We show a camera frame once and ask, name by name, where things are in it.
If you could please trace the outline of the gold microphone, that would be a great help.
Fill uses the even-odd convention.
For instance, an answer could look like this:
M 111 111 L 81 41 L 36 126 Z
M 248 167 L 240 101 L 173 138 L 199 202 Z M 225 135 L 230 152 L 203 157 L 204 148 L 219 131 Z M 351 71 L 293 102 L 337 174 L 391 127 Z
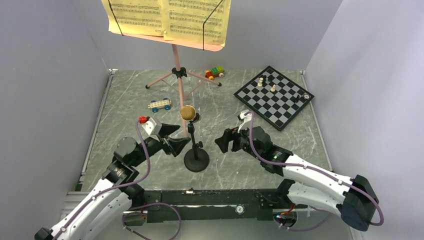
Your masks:
M 196 109 L 192 105 L 184 105 L 180 109 L 180 117 L 187 122 L 195 123 L 201 119 L 199 113 L 197 113 Z

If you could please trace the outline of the black microphone stand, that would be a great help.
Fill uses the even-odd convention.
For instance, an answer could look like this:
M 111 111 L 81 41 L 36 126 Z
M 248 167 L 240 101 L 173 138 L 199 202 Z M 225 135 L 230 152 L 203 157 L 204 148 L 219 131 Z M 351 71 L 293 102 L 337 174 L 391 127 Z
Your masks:
M 187 126 L 188 133 L 190 134 L 192 148 L 187 151 L 184 155 L 184 165 L 185 167 L 194 173 L 199 173 L 204 171 L 209 163 L 210 157 L 209 154 L 203 149 L 203 143 L 201 141 L 196 142 L 195 140 L 195 126 L 194 123 L 198 122 L 201 119 L 200 114 L 196 113 L 194 119 L 189 121 Z

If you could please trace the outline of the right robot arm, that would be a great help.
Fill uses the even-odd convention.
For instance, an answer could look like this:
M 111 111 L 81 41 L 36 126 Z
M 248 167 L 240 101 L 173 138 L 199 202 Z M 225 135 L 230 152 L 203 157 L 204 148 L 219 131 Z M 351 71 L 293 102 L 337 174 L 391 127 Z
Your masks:
M 274 144 L 260 126 L 227 128 L 214 142 L 222 153 L 244 151 L 259 160 L 269 173 L 282 176 L 275 195 L 282 208 L 307 205 L 339 216 L 348 226 L 362 232 L 384 223 L 379 199 L 366 177 L 349 177 L 318 167 Z

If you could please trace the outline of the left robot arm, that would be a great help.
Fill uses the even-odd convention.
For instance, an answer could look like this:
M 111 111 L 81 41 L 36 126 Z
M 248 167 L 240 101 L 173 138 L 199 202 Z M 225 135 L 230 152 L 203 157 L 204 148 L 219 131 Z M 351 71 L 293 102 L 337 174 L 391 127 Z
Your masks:
M 150 173 L 150 157 L 159 151 L 177 157 L 191 141 L 190 137 L 171 138 L 180 126 L 155 123 L 148 119 L 136 123 L 139 134 L 143 128 L 146 139 L 136 141 L 123 137 L 117 143 L 112 162 L 87 196 L 60 222 L 38 230 L 36 240 L 83 240 L 94 236 L 108 220 L 131 209 L 137 210 L 148 201 L 139 185 Z

